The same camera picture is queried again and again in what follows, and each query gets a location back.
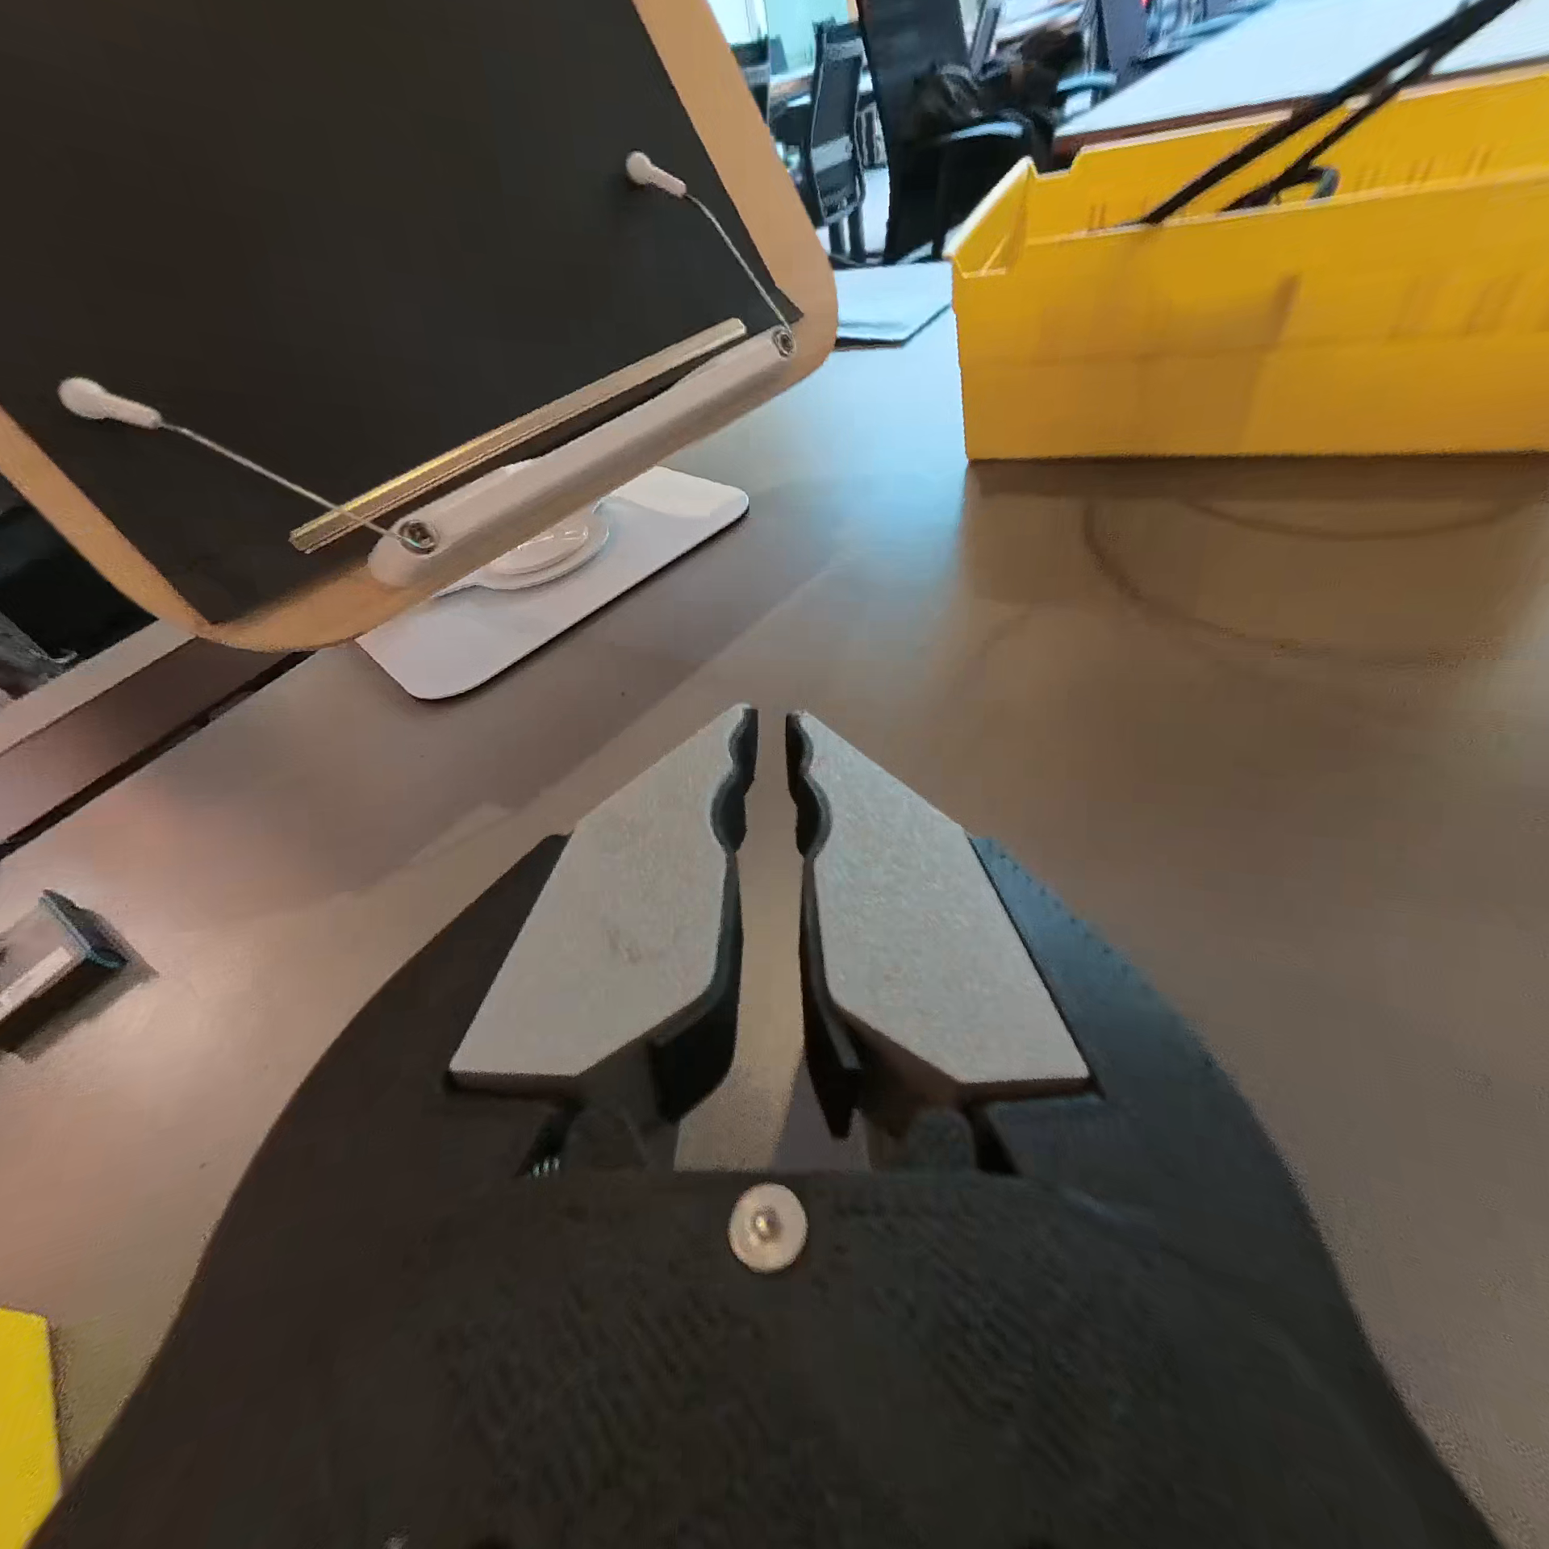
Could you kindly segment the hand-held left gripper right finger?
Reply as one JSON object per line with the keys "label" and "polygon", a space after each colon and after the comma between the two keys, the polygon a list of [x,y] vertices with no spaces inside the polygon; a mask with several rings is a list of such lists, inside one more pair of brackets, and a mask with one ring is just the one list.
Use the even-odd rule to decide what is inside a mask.
{"label": "hand-held left gripper right finger", "polygon": [[802,861],[803,1053],[823,1122],[889,1135],[918,1113],[1092,1085],[975,838],[805,709],[786,716]]}

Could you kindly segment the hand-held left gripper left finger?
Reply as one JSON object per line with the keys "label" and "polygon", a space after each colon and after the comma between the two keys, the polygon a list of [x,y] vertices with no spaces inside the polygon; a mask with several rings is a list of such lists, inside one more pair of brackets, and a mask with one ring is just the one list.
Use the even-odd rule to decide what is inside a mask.
{"label": "hand-held left gripper left finger", "polygon": [[729,706],[563,842],[452,1055],[466,1090],[681,1121],[726,1077],[760,719]]}

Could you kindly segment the yellow plastic bin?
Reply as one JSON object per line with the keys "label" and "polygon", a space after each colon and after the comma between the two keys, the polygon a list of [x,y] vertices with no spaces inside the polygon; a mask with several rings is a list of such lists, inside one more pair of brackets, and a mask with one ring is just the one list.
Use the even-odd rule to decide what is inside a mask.
{"label": "yellow plastic bin", "polygon": [[27,1547],[63,1489],[48,1321],[2,1308],[2,1545]]}
{"label": "yellow plastic bin", "polygon": [[1310,125],[1158,222],[1278,114],[1021,161],[947,246],[971,459],[1543,454],[1546,65]]}

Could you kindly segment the wooden book stand white base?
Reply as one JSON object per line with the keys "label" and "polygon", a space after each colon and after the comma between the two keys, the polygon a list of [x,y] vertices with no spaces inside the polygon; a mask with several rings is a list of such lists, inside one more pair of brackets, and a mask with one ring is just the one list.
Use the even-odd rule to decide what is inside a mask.
{"label": "wooden book stand white base", "polygon": [[340,645],[812,375],[707,3],[3,3],[3,482],[152,614]]}

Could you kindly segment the group of black office chairs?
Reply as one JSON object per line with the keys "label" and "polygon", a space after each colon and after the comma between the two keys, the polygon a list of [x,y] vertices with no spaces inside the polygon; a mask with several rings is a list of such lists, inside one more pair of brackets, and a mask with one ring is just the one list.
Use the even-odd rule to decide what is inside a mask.
{"label": "group of black office chairs", "polygon": [[805,62],[765,28],[733,45],[836,269],[939,261],[1016,164],[1055,167],[1076,99],[1129,83],[1150,3],[786,3]]}

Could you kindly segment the grey office desk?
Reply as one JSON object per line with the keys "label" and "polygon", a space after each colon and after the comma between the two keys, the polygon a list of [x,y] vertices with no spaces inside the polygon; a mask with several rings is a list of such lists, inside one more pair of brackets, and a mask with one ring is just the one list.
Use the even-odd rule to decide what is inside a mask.
{"label": "grey office desk", "polygon": [[1315,98],[1462,9],[1462,1],[1278,1],[1065,120],[1060,149]]}

